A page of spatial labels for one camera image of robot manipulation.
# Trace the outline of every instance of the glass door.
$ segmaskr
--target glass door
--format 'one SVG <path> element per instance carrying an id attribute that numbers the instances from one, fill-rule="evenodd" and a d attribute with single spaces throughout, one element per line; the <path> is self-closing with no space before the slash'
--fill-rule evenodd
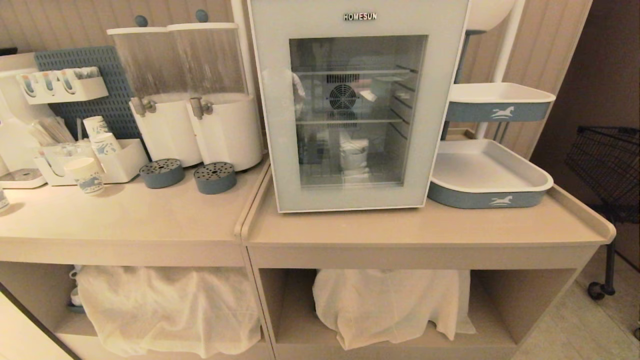
<path id="1" fill-rule="evenodd" d="M 251 0 L 280 212 L 423 206 L 468 0 Z"/>
<path id="2" fill-rule="evenodd" d="M 289 41 L 300 184 L 401 186 L 426 35 Z"/>

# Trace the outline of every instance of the horse logo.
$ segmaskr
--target horse logo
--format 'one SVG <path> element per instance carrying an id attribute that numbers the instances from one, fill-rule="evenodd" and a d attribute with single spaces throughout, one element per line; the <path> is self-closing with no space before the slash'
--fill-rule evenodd
<path id="1" fill-rule="evenodd" d="M 511 195 L 505 197 L 504 199 L 499 199 L 497 197 L 494 197 L 492 199 L 493 202 L 490 202 L 489 205 L 492 205 L 492 206 L 500 206 L 500 205 L 507 206 L 507 205 L 511 204 L 511 199 L 513 199 L 513 196 L 511 196 Z"/>
<path id="2" fill-rule="evenodd" d="M 505 110 L 493 109 L 495 113 L 491 115 L 491 118 L 492 119 L 508 119 L 513 116 L 513 114 L 511 113 L 513 110 L 515 110 L 514 106 L 510 106 Z"/>

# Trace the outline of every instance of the blue pegboard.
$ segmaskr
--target blue pegboard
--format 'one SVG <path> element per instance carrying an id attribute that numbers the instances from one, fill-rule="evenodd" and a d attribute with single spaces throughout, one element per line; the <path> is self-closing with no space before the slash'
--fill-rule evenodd
<path id="1" fill-rule="evenodd" d="M 88 101 L 49 104 L 57 116 L 65 119 L 65 124 L 72 134 L 77 133 L 76 118 L 85 119 L 101 115 L 116 138 L 142 139 L 136 119 L 129 108 L 129 99 L 133 92 L 113 46 L 42 51 L 35 54 L 35 60 L 40 71 L 89 66 L 97 66 L 100 69 L 109 96 Z"/>

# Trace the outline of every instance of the white fabric bag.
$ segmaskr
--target white fabric bag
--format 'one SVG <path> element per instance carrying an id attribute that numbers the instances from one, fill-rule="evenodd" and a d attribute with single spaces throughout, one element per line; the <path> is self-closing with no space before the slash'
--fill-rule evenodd
<path id="1" fill-rule="evenodd" d="M 85 266 L 76 280 L 100 342 L 121 356 L 234 355 L 260 340 L 244 268 Z"/>
<path id="2" fill-rule="evenodd" d="M 429 321 L 450 340 L 476 332 L 468 270 L 319 270 L 316 312 L 344 350 L 422 336 Z"/>

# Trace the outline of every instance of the clear dispenser tank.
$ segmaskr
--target clear dispenser tank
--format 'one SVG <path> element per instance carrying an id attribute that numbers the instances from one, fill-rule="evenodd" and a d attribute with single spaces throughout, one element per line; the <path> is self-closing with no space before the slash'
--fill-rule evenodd
<path id="1" fill-rule="evenodd" d="M 175 42 L 166 28 L 107 30 L 135 97 L 129 106 L 152 160 L 202 161 L 186 103 L 189 99 Z"/>
<path id="2" fill-rule="evenodd" d="M 191 124 L 205 163 L 225 161 L 236 171 L 262 159 L 262 131 L 247 87 L 238 25 L 205 22 L 167 27 L 177 44 Z"/>

